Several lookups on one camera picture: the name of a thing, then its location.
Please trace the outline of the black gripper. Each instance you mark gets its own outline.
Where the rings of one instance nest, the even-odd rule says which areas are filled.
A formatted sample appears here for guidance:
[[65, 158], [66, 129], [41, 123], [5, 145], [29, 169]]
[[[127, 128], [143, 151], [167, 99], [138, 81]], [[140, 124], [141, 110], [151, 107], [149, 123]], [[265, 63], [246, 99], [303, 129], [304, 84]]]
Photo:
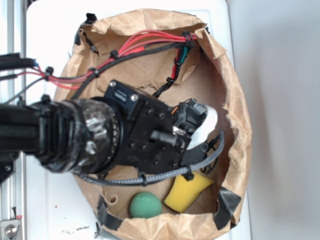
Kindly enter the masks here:
[[112, 80], [103, 97], [119, 123], [119, 141], [107, 164], [132, 166], [160, 174], [203, 161], [206, 140], [218, 123], [218, 113], [195, 99], [170, 107], [136, 88]]

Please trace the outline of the black tape wrapped robot arm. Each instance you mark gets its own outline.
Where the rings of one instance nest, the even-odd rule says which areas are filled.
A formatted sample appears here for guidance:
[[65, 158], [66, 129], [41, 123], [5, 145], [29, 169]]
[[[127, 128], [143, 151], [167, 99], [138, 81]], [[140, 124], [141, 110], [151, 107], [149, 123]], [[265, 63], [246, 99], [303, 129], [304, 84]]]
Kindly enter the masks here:
[[114, 80], [102, 97], [1, 105], [0, 152], [33, 155], [54, 173], [160, 174], [204, 160], [217, 123], [217, 111], [194, 99], [170, 107]]

